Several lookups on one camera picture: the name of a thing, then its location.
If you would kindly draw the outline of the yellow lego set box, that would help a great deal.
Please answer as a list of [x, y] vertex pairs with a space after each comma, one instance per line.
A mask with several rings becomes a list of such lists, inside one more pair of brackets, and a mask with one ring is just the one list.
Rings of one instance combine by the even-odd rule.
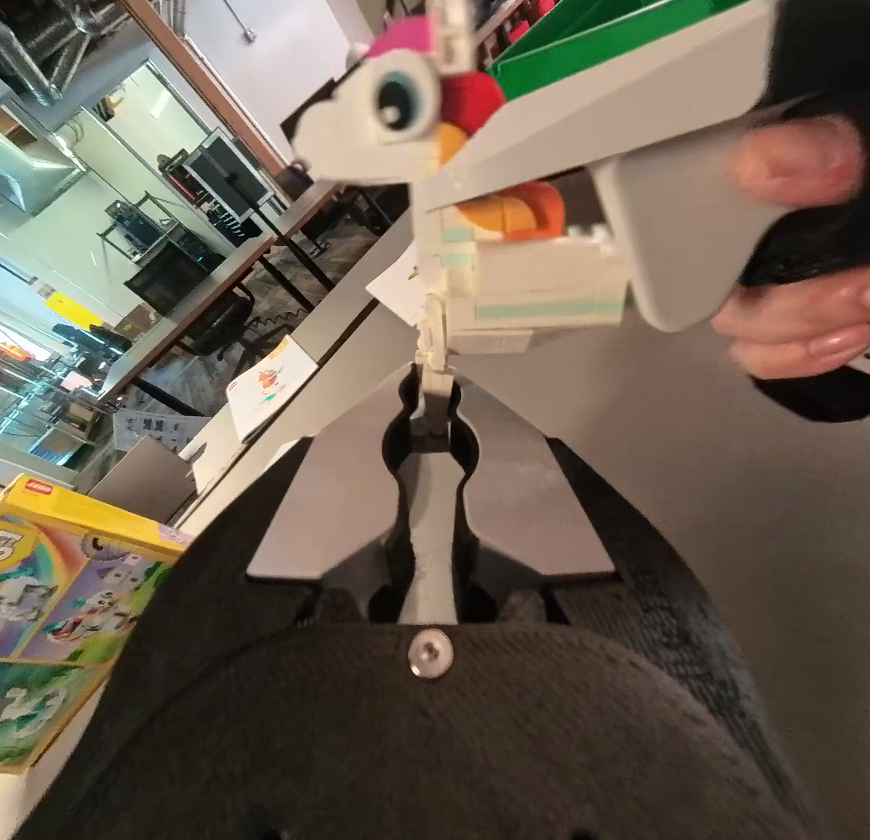
[[104, 683], [191, 541], [37, 476], [2, 488], [2, 774], [32, 767]]

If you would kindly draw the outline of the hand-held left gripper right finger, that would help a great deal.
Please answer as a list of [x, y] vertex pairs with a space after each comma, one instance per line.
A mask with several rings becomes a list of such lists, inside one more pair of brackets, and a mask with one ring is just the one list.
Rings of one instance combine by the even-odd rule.
[[463, 470], [452, 540], [461, 621], [492, 621], [518, 592], [612, 578], [616, 569], [547, 438], [477, 384], [452, 396]]

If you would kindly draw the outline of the person's right hand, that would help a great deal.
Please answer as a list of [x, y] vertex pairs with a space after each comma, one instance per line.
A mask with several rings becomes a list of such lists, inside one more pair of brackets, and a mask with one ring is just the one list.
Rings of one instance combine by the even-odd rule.
[[[761, 203], [814, 208], [861, 193], [866, 151], [841, 116], [789, 121], [752, 133], [734, 159], [739, 187]], [[868, 350], [869, 273], [858, 268], [733, 293], [714, 317], [734, 361], [751, 377], [816, 377]]]

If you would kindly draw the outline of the instruction booklet orange animal cover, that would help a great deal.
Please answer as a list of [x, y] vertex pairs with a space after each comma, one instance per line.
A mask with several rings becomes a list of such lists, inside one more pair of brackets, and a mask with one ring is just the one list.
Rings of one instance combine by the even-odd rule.
[[318, 369], [317, 362], [288, 334], [263, 359], [233, 379], [226, 395], [239, 442], [248, 443]]

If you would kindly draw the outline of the white lego unicorn model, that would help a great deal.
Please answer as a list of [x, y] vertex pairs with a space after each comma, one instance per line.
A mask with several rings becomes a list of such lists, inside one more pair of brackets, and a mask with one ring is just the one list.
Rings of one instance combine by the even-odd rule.
[[417, 280], [423, 423], [448, 433], [452, 355], [518, 354], [547, 336], [619, 323], [627, 274], [603, 224], [566, 225], [562, 194], [527, 181], [424, 211], [422, 187], [464, 150], [505, 95], [477, 70], [473, 0], [426, 0], [385, 30], [330, 98], [309, 106], [291, 147], [316, 179], [408, 186]]

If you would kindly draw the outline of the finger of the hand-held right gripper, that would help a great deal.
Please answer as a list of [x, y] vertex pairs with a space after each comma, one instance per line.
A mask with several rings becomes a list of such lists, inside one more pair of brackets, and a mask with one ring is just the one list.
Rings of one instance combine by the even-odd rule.
[[509, 102], [434, 176], [432, 211], [745, 116], [781, 0], [750, 0]]

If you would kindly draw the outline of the black office chair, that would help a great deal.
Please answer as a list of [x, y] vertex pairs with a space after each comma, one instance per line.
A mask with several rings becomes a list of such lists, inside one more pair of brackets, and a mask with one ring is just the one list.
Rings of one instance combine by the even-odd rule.
[[212, 304], [183, 333], [178, 347], [187, 355], [195, 357], [214, 356], [224, 361], [227, 352], [240, 346], [251, 359], [266, 354], [269, 337], [262, 335], [248, 340], [245, 334], [255, 316], [255, 296], [243, 284], [238, 284]]

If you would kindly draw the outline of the grey printed paper sheet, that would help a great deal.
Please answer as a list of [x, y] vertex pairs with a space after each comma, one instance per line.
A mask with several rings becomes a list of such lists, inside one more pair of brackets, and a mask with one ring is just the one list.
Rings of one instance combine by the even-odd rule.
[[202, 431], [209, 418], [162, 414], [147, 411], [122, 409], [112, 416], [112, 433], [115, 449], [122, 453], [133, 450], [142, 439], [150, 438], [169, 452], [180, 454]]

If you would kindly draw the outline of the black equipment case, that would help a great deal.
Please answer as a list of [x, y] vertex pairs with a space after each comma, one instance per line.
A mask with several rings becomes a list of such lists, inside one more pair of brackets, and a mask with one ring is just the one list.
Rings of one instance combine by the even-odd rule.
[[259, 214], [276, 196], [257, 167], [218, 128], [182, 160], [181, 166], [239, 223]]

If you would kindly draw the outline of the green plastic bin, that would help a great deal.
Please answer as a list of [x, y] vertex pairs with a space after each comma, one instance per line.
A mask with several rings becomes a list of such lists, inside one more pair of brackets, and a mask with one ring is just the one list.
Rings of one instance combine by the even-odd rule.
[[513, 100], [746, 1], [559, 0], [488, 71]]

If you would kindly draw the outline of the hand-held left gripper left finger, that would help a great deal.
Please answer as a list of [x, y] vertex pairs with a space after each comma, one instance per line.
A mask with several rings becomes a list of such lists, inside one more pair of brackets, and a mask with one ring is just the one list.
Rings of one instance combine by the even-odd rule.
[[415, 573], [399, 470], [412, 452], [417, 369], [404, 366], [308, 439], [246, 574], [344, 590], [370, 621], [397, 621]]

